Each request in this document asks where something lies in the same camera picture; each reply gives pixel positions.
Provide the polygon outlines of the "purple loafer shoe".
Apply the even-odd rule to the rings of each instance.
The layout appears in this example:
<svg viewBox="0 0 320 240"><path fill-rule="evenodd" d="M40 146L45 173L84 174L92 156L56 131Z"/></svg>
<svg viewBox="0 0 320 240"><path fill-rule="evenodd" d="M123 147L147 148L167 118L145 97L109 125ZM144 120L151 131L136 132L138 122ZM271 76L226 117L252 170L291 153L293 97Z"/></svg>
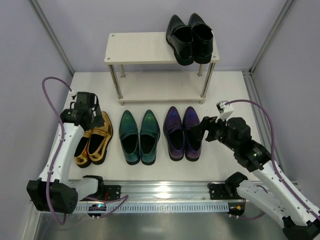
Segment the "purple loafer shoe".
<svg viewBox="0 0 320 240"><path fill-rule="evenodd" d="M175 106L171 106L165 116L163 133L170 159L175 162L182 160L185 154L185 137L181 117Z"/></svg>
<svg viewBox="0 0 320 240"><path fill-rule="evenodd" d="M185 157L188 161L196 162L201 155L202 142L193 135L191 128L200 124L199 117L192 106L184 112L182 127L185 139Z"/></svg>

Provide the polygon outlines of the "gold loafer shoe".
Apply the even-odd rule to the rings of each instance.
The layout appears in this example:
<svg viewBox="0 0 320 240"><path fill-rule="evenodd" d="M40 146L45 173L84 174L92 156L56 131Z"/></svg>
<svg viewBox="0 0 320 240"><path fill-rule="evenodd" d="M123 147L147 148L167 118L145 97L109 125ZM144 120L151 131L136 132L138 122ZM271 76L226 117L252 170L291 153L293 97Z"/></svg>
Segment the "gold loafer shoe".
<svg viewBox="0 0 320 240"><path fill-rule="evenodd" d="M82 138L80 139L76 147L76 150L73 156L73 160L75 164L82 169L88 167L92 162L88 154L88 146L89 146L91 134L92 134L91 130L87 130L84 132Z"/></svg>
<svg viewBox="0 0 320 240"><path fill-rule="evenodd" d="M108 114L105 111L102 111L101 113L104 124L101 127L95 127L91 131L88 144L89 159L94 165L101 165L105 161L107 147L114 133L112 122Z"/></svg>

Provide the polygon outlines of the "green loafer shoe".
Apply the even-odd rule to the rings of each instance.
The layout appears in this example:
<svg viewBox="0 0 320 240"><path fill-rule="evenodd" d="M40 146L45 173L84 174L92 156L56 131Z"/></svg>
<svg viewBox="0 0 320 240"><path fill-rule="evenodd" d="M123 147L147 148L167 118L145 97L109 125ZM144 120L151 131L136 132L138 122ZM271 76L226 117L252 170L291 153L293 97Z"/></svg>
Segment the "green loafer shoe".
<svg viewBox="0 0 320 240"><path fill-rule="evenodd" d="M142 118L139 133L140 157L144 165L150 166L155 163L160 134L159 123L154 113L148 109Z"/></svg>
<svg viewBox="0 0 320 240"><path fill-rule="evenodd" d="M140 161L137 123L129 110L125 110L119 124L119 140L127 164L133 166Z"/></svg>

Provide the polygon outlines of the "black loafer shoe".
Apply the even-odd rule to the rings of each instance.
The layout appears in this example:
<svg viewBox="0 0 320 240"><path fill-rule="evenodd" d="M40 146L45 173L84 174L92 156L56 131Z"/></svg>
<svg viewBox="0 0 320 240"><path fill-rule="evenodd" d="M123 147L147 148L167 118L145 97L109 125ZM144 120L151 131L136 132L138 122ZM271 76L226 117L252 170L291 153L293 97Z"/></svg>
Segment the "black loafer shoe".
<svg viewBox="0 0 320 240"><path fill-rule="evenodd" d="M192 29L176 14L170 18L165 39L179 65L189 66L194 62Z"/></svg>
<svg viewBox="0 0 320 240"><path fill-rule="evenodd" d="M193 37L194 61L198 64L208 64L213 54L214 35L212 29L197 14L193 13L188 21Z"/></svg>

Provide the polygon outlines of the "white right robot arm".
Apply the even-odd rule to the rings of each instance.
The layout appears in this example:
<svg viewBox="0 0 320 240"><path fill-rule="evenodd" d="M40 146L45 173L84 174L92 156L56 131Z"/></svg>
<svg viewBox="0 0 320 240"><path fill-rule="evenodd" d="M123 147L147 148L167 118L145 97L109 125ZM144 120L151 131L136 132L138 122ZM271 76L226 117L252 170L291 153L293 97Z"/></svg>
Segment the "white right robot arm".
<svg viewBox="0 0 320 240"><path fill-rule="evenodd" d="M243 118L204 117L190 131L198 141L207 131L207 142L219 141L232 150L235 160L270 190L266 193L245 175L236 172L225 180L231 196L255 204L278 223L289 240L313 240L320 234L320 209L303 197L286 176L277 175L280 168L273 166L268 150L252 139L251 128Z"/></svg>

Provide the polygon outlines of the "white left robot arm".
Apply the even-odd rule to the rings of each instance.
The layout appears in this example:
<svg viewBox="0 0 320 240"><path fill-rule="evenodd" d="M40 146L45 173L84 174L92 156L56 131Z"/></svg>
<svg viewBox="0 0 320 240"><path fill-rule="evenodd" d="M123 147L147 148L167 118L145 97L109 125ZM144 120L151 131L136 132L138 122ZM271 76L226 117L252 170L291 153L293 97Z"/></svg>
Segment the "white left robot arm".
<svg viewBox="0 0 320 240"><path fill-rule="evenodd" d="M52 146L46 166L37 180L30 180L26 190L38 211L71 214L78 201L96 195L103 189L102 177L84 176L69 182L74 154L85 131L104 124L95 93L79 91L69 108L59 116L61 128Z"/></svg>

